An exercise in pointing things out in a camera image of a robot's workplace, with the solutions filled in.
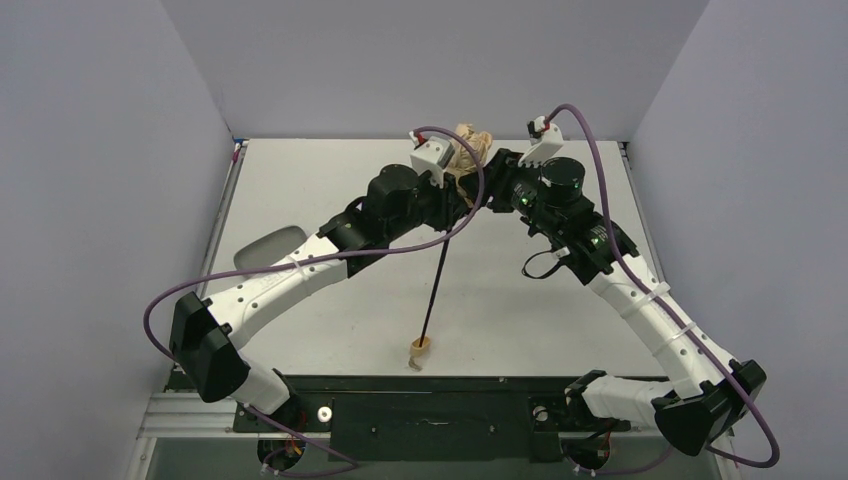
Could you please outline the beige folding umbrella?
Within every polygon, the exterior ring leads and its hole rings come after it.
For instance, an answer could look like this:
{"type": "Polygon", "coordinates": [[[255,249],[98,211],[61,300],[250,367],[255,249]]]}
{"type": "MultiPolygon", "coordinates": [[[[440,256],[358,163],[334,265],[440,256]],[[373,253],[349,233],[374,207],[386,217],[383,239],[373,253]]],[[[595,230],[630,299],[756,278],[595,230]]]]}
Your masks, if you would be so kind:
{"type": "MultiPolygon", "coordinates": [[[[460,187],[458,180],[468,174],[476,174],[484,165],[488,150],[492,145],[493,137],[489,132],[478,132],[471,123],[459,123],[452,135],[449,135],[450,147],[442,147],[446,157],[438,160],[436,164],[442,169],[443,174],[449,174],[454,181],[461,200],[469,207],[474,208],[475,198],[460,187]]],[[[409,348],[408,366],[415,372],[422,370],[422,362],[426,360],[431,346],[431,340],[427,336],[430,320],[435,307],[438,289],[447,258],[450,241],[441,243],[440,256],[436,267],[430,297],[421,333],[409,348]]]]}

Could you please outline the black grey umbrella case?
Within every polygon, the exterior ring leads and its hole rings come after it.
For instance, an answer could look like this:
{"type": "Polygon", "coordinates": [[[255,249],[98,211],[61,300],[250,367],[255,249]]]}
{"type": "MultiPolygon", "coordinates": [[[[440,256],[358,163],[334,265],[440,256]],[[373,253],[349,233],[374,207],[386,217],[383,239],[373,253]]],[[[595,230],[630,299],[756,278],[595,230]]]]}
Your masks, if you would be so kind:
{"type": "Polygon", "coordinates": [[[293,253],[308,238],[299,226],[289,225],[272,231],[239,249],[233,257],[237,270],[268,267],[293,253]]]}

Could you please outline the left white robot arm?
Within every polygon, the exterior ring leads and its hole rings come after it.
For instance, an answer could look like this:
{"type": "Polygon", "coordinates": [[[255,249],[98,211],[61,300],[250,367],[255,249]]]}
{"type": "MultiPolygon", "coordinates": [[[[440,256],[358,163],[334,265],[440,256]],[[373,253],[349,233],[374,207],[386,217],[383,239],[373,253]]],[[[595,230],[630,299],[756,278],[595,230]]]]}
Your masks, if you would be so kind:
{"type": "Polygon", "coordinates": [[[484,199],[485,174],[458,177],[384,167],[353,200],[276,264],[235,272],[239,283],[201,298],[187,292],[175,303],[168,349],[200,398],[233,398],[271,413],[289,401],[273,369],[252,365],[241,351],[270,322],[316,292],[347,280],[388,255],[421,250],[392,242],[428,226],[444,239],[465,227],[484,199]]]}

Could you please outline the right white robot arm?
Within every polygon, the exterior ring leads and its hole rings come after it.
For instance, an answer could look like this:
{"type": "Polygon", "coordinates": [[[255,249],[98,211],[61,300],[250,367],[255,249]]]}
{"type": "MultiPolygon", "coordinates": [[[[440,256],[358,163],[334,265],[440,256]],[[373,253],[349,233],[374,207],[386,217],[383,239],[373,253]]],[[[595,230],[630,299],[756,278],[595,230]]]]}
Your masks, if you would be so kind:
{"type": "Polygon", "coordinates": [[[593,370],[565,390],[578,422],[621,420],[656,428],[679,452],[696,456],[749,411],[767,380],[754,360],[740,361],[696,325],[659,281],[635,243],[582,192],[585,168],[568,157],[523,166],[519,153],[496,151],[485,167],[485,198],[496,213],[516,211],[528,234],[543,235],[555,267],[568,268],[607,302],[659,363],[664,381],[593,370]]]}

